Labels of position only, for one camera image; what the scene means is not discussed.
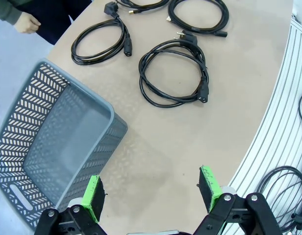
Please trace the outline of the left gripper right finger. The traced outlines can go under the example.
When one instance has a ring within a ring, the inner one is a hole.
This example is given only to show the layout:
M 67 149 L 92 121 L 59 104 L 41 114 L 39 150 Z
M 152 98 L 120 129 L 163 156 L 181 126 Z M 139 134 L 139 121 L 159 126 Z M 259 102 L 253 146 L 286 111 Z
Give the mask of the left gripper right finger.
M 223 192 L 210 167 L 201 166 L 197 184 L 207 215 L 194 231 L 195 235 L 233 235 L 231 225 L 244 235 L 281 235 L 281 229 L 265 197 L 253 192 L 246 197 Z

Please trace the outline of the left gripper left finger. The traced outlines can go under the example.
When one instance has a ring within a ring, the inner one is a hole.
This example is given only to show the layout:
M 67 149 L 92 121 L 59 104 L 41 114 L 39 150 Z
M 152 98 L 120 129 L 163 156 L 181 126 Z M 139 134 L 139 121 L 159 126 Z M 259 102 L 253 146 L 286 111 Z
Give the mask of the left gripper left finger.
M 90 178 L 81 204 L 59 212 L 46 209 L 42 212 L 35 230 L 36 235 L 105 235 L 99 225 L 105 191 L 99 175 Z

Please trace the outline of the person's right hand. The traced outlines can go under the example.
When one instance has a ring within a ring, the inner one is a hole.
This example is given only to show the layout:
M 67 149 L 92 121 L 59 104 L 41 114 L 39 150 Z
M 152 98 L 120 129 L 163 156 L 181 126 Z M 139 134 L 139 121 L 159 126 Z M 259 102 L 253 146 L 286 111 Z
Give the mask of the person's right hand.
M 35 33 L 41 23 L 31 14 L 22 12 L 16 23 L 14 24 L 14 28 L 19 33 L 31 34 Z

